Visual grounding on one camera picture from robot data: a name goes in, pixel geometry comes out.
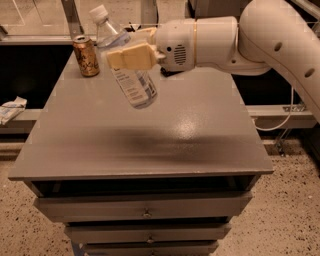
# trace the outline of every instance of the gold can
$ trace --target gold can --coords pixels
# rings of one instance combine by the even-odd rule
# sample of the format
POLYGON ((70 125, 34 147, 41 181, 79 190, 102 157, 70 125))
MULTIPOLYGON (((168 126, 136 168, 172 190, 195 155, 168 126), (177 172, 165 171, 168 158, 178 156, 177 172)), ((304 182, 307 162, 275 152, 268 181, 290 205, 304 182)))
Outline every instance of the gold can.
POLYGON ((72 45, 81 74, 86 77, 97 75, 100 69, 94 44, 90 37, 84 35, 76 36, 72 45))

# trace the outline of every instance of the terrazzo floor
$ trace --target terrazzo floor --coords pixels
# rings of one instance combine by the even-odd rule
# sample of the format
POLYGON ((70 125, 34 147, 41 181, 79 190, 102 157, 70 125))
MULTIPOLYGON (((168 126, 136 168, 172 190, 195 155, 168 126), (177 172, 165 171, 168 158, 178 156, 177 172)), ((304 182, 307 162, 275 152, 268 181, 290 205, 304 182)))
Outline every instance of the terrazzo floor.
MULTIPOLYGON (((254 198, 212 256, 320 255, 319 166, 292 137, 281 157, 264 140, 274 173, 253 188, 254 198)), ((62 224, 53 224, 33 206, 35 196, 7 179, 23 143, 0 141, 0 255, 72 256, 62 224)))

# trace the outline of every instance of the white cloth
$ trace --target white cloth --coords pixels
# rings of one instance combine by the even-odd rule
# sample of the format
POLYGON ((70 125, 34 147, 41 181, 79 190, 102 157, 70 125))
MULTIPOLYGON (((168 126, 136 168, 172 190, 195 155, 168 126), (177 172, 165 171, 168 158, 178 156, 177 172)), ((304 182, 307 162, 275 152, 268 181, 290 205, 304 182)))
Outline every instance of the white cloth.
POLYGON ((26 108, 27 100, 17 97, 14 101, 4 103, 0 107, 0 125, 5 125, 11 119, 23 112, 26 108))

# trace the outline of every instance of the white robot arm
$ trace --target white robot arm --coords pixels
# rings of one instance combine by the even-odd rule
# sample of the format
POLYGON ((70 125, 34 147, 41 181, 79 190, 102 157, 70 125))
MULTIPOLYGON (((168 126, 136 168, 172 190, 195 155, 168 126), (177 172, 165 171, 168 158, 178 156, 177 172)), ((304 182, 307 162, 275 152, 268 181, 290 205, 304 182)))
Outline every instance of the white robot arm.
POLYGON ((320 122, 320 40, 284 0, 253 0, 239 25, 234 17, 186 19, 147 34, 144 42, 110 51, 109 65, 150 69, 158 63, 173 72, 213 67, 239 75, 273 68, 320 122))

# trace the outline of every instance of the gray table surface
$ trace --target gray table surface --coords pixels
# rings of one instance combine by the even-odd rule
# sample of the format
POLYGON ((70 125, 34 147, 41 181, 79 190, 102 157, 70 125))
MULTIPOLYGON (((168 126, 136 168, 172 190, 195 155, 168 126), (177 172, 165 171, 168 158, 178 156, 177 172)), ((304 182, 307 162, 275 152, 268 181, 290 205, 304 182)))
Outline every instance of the gray table surface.
POLYGON ((230 75, 151 70, 156 101, 132 108, 109 68, 81 76, 74 55, 9 173, 11 180, 256 175, 272 163, 230 75))

